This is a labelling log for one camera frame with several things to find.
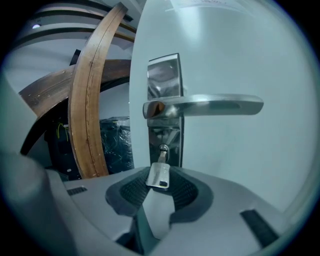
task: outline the white door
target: white door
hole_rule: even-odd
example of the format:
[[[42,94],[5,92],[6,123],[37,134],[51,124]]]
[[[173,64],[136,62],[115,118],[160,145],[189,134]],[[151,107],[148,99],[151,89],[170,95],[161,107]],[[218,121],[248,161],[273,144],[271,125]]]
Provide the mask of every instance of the white door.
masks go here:
[[[134,166],[150,165],[142,110],[149,61],[178,53],[184,96],[242,94],[264,102],[256,115],[185,117],[182,167],[242,184],[284,212],[316,154],[313,58],[295,25],[273,5],[202,2],[146,2],[130,73]]]

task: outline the plastic wrap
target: plastic wrap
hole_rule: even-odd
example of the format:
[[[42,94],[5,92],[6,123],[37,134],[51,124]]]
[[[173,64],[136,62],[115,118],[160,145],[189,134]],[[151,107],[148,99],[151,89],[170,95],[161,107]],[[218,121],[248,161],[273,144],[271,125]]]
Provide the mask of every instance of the plastic wrap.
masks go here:
[[[100,120],[104,158],[110,174],[134,168],[128,116]]]

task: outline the silver door handle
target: silver door handle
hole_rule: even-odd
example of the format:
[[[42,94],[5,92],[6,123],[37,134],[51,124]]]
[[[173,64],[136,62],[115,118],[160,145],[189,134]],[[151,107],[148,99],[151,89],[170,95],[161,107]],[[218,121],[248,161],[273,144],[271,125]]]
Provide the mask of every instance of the silver door handle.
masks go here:
[[[263,106],[263,100],[252,95],[197,94],[147,101],[143,104],[143,116],[145,119],[171,119],[182,116],[255,115]]]

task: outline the lever handle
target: lever handle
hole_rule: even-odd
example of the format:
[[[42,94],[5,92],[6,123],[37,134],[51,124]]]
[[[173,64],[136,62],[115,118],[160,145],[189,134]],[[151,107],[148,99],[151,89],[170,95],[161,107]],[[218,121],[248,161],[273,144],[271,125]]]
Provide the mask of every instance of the lever handle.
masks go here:
[[[242,94],[197,94],[164,97],[143,104],[145,119],[187,116],[255,115],[264,106],[261,98]]]

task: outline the door handle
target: door handle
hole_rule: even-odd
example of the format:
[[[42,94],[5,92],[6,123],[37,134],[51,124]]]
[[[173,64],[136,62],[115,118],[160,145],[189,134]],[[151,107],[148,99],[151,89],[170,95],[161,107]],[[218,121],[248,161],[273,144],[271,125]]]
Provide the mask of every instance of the door handle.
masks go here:
[[[261,98],[243,94],[196,94],[164,97],[143,104],[145,119],[187,116],[255,115],[264,106]]]

